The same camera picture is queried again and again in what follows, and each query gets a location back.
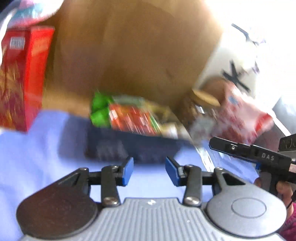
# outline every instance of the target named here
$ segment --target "gold lid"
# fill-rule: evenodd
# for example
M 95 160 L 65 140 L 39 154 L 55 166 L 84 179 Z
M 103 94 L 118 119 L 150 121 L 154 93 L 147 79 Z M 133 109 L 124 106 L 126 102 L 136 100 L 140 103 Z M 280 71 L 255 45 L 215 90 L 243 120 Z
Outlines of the gold lid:
M 219 101 L 212 95 L 199 90 L 190 91 L 190 99 L 201 107 L 215 109 L 220 107 Z

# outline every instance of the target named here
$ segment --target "finger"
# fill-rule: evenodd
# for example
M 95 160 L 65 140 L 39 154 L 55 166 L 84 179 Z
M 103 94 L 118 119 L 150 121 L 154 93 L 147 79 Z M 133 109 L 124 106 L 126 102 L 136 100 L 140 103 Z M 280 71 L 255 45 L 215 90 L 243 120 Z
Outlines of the finger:
M 293 195 L 292 188 L 288 182 L 279 181 L 276 184 L 276 190 L 279 194 L 283 195 L 283 203 L 288 206 L 292 201 L 291 196 Z M 294 212 L 294 207 L 291 205 L 287 210 L 287 218 L 289 218 Z
M 261 178 L 256 178 L 256 180 L 254 181 L 254 185 L 256 185 L 257 187 L 262 187 Z

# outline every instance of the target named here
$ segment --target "barcode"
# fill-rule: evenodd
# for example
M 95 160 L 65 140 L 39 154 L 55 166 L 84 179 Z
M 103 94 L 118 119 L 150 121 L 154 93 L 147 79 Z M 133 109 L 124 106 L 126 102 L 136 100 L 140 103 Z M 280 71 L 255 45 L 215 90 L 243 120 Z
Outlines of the barcode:
M 24 49 L 25 38 L 24 37 L 13 37 L 10 39 L 10 49 Z

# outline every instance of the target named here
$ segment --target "red snack package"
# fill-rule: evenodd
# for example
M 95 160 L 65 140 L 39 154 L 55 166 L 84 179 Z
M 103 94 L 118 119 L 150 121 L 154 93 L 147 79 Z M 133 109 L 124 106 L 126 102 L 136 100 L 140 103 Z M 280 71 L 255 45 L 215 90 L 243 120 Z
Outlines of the red snack package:
M 54 28 L 10 29 L 2 40 L 0 126 L 28 131 L 42 107 L 44 72 Z
M 137 134 L 155 135 L 150 114 L 133 106 L 110 104 L 111 126 L 115 130 L 129 131 Z
M 214 79 L 206 83 L 203 90 L 221 102 L 212 136 L 250 145 L 272 128 L 273 118 L 257 107 L 254 99 L 242 94 L 234 83 Z

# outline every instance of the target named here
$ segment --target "pink plastic bag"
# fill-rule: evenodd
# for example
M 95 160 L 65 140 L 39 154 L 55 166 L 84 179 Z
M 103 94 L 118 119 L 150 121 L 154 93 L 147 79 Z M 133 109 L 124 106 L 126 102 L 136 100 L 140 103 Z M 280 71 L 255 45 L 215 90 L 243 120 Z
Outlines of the pink plastic bag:
M 224 101 L 212 136 L 250 145 L 273 124 L 273 118 L 256 107 L 254 99 L 242 94 L 232 82 L 225 81 Z

